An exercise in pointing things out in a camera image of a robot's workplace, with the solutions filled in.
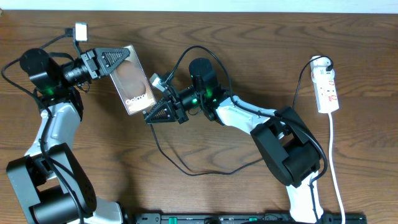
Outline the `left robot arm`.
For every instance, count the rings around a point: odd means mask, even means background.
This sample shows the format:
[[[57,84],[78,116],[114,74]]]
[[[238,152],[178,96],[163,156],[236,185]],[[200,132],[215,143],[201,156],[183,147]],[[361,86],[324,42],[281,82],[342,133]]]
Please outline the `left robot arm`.
[[[42,118],[34,143],[6,167],[28,223],[131,222],[119,203],[96,197],[72,153],[83,117],[79,89],[109,75],[129,55],[127,48],[97,48],[73,58],[35,48],[17,59],[35,85],[30,95]]]

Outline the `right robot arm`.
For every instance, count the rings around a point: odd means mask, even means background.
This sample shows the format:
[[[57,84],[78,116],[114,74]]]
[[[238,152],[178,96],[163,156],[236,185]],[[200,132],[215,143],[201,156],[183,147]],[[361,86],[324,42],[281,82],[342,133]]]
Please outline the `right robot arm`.
[[[207,58],[189,65],[192,85],[178,91],[172,72],[153,74],[150,82],[163,98],[145,114],[149,125],[188,120],[191,109],[200,108],[210,121],[237,128],[251,135],[272,175],[286,186],[290,216],[296,222],[320,223],[316,181],[326,172],[326,155],[295,110],[260,108],[242,101],[219,83]]]

